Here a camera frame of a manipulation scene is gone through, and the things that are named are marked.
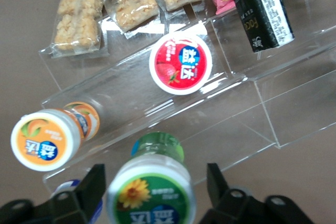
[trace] plastic bottle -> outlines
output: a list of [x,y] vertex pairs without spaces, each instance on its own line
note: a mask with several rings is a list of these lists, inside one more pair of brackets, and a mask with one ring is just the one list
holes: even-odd
[[196,203],[183,160],[172,135],[154,132],[140,138],[108,188],[111,223],[193,223]]
[[84,102],[72,102],[63,109],[44,109],[23,116],[14,126],[11,146],[26,167],[46,172],[64,165],[82,142],[95,136],[100,119]]

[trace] strawberry image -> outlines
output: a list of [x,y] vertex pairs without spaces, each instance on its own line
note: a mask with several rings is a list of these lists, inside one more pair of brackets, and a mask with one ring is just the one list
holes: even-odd
[[179,71],[177,71],[173,65],[169,63],[159,63],[156,65],[156,70],[160,80],[165,84],[180,82],[179,80],[176,79]]

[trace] peach flavor bottle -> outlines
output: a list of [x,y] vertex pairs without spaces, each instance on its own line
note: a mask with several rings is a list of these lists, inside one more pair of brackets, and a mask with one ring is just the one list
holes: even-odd
[[14,126],[12,150],[30,169],[54,170],[69,161],[84,141],[93,138],[99,125],[98,113],[84,102],[40,110],[23,116]]

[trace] red label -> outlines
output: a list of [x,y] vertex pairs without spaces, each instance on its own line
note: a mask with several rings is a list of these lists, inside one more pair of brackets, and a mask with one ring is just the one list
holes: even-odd
[[196,41],[171,38],[159,47],[154,64],[155,72],[164,85],[185,90],[203,79],[208,62],[204,49]]

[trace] clear acrylic display stand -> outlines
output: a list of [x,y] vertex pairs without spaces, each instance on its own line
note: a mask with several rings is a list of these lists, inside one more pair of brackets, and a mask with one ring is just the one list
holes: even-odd
[[[164,32],[139,34],[149,37],[142,40],[145,47],[136,49],[123,38],[124,52],[114,46],[111,56],[97,59],[92,68],[89,62],[95,59],[44,59],[56,81],[63,73],[75,76],[71,81],[85,80],[63,89],[69,83],[62,79],[62,91],[43,101],[43,107],[87,101],[103,120],[100,133],[70,162],[45,174],[50,191],[83,178],[96,163],[106,165],[109,184],[129,159],[134,142],[148,132],[168,132],[181,141],[185,164],[197,184],[205,179],[208,162],[225,170],[336,122],[336,0],[284,0],[296,38],[258,53],[252,52],[236,11],[207,18],[211,8],[206,3],[193,5],[194,21],[182,9],[171,23],[200,36],[213,56],[208,82],[193,94],[168,94],[151,78],[149,54]],[[121,40],[118,36],[108,35],[109,48],[110,40]]]

